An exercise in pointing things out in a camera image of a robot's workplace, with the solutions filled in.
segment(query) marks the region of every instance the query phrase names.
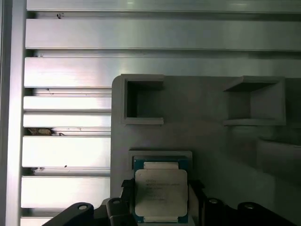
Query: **reflective metal surface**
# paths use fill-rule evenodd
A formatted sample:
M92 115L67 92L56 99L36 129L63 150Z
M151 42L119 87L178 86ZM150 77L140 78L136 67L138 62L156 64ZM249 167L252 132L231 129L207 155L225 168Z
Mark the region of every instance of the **reflective metal surface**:
M37 113L24 114L24 127L110 127L111 113Z
M25 45L29 49L301 50L299 22L177 18L27 19L26 28Z
M111 98L24 97L24 110L27 112L111 112Z
M22 179L22 207L32 214L23 226L43 224L49 208L109 197L100 176L110 176L116 76L300 77L297 0L13 2L7 226L19 224L21 164L35 168ZM23 138L22 125L54 134Z
M8 120L6 225L20 224L26 1L13 0Z
M41 226L51 218L21 218L21 226Z
M22 208L67 208L76 202L97 208L109 197L109 178L22 177Z
M110 137L23 138L23 167L110 169Z
M217 57L33 57L25 60L26 87L111 87L123 73L298 78L299 59ZM52 91L45 90L50 96Z
M36 11L143 10L291 13L300 12L301 5L295 0L27 0L27 9Z

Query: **screw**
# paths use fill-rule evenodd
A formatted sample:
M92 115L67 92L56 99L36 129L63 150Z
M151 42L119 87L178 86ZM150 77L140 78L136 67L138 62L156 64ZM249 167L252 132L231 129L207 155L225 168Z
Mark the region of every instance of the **screw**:
M86 205L79 206L79 210L85 210L87 208Z
M252 204L246 204L245 207L249 210L254 209L254 206Z
M209 202L212 203L212 204L217 204L218 203L218 201L216 199L210 199Z

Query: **silver metal panel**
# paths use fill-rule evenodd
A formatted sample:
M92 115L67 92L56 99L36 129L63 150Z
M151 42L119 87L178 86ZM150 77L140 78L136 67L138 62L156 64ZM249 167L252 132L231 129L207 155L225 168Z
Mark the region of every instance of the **silver metal panel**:
M41 226L51 218L21 218L20 226Z
M106 63L99 58L26 58L24 86L111 87L120 73L114 64ZM112 69L117 73L114 76L108 73Z
M37 113L24 114L24 127L110 127L111 113Z
M110 137L23 138L23 167L110 168Z
M26 27L26 48L29 49L301 50L299 22L27 19Z
M26 87L111 87L120 74L285 76L299 78L299 59L163 57L33 57L25 60Z
M111 112L110 97L24 97L27 112Z
M12 0L6 225L20 225L26 1Z
M63 168L31 168L33 174L31 176L42 177L102 177L109 178L111 171L108 168L73 168L66 166Z
M301 12L294 0L27 0L34 11L225 11Z
M88 202L95 208L110 197L109 178L22 177L22 208L67 208Z
M112 90L106 88L35 88L32 95L38 97L112 97Z

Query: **rectangular cutout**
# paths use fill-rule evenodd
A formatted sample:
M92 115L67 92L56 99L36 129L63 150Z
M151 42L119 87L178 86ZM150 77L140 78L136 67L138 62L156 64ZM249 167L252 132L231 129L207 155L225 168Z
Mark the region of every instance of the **rectangular cutout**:
M226 126L285 125L285 79L242 76L226 86L228 120Z

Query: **metal slat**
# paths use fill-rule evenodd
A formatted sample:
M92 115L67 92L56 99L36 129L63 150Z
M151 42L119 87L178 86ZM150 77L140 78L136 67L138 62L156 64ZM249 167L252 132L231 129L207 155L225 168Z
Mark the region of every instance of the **metal slat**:
M24 97L27 112L111 112L111 97Z
M301 50L299 22L27 19L28 49Z
M67 208L77 202L99 207L110 197L109 178L22 177L22 208Z
M30 11L222 11L301 12L294 0L27 0Z
M110 127L111 113L38 113L24 114L24 127Z
M298 78L298 59L32 57L25 60L26 87L111 87L122 73Z
M41 226L51 218L21 218L20 226Z
M110 137L23 137L23 167L110 168Z

